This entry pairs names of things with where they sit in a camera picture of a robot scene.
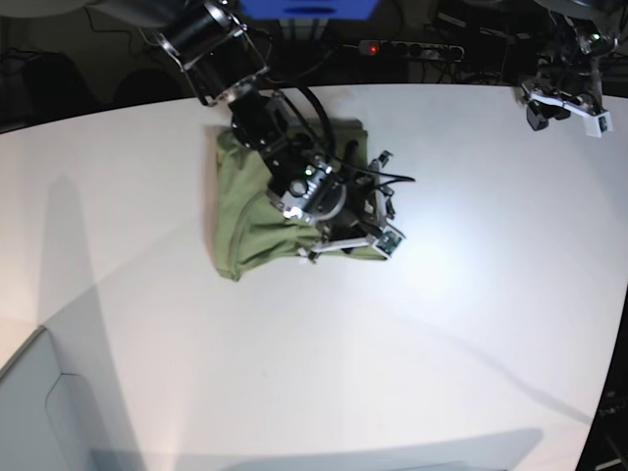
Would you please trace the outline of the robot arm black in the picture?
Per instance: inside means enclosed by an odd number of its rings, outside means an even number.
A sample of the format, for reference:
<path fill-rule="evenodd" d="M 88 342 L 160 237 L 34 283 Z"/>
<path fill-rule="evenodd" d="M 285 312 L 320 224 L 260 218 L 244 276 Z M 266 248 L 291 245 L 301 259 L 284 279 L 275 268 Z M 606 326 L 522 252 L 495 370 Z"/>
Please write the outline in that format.
<path fill-rule="evenodd" d="M 619 45 L 624 1 L 540 1 L 552 31 L 537 60 L 535 73 L 521 81 L 527 123 L 533 131 L 552 120 L 582 118 L 585 133 L 602 137 L 613 131 L 602 102 L 600 62 Z"/>
<path fill-rule="evenodd" d="M 361 124 L 334 125 L 307 87 L 300 94 L 312 118 L 282 90 L 264 94 L 269 64 L 227 3 L 193 1 L 154 37 L 202 105 L 230 112 L 217 140 L 216 239 L 231 266 L 280 253 L 393 256 L 404 239 L 393 225 L 393 186 L 403 176 L 386 171 L 389 152 L 367 156 Z"/>

